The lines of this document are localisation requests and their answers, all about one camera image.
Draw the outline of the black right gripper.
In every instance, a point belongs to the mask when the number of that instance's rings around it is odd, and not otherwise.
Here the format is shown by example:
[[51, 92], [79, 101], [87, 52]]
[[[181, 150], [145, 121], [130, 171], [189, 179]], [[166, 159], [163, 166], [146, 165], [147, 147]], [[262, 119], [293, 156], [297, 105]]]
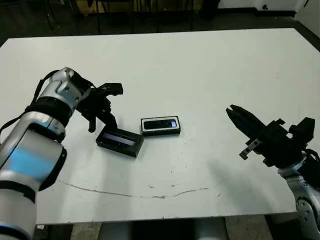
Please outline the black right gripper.
[[279, 118], [265, 125], [251, 112], [234, 104], [226, 109], [226, 113], [236, 128], [249, 138], [247, 146], [239, 154], [243, 160], [248, 159], [250, 152], [255, 152], [264, 157], [263, 163], [267, 167], [278, 169], [301, 160], [305, 143], [294, 136], [287, 136], [289, 132], [283, 128], [284, 120]]

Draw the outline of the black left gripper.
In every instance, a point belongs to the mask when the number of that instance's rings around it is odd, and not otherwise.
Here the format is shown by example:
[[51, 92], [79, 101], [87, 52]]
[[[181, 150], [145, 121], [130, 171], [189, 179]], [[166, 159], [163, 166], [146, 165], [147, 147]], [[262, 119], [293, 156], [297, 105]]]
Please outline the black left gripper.
[[111, 113], [111, 103], [107, 99], [112, 94], [112, 84], [105, 83], [99, 87], [86, 79], [80, 80], [77, 87], [83, 92], [83, 96], [76, 110], [88, 119], [88, 131], [94, 133], [96, 131], [96, 117], [99, 118], [107, 128], [117, 129], [117, 121]]

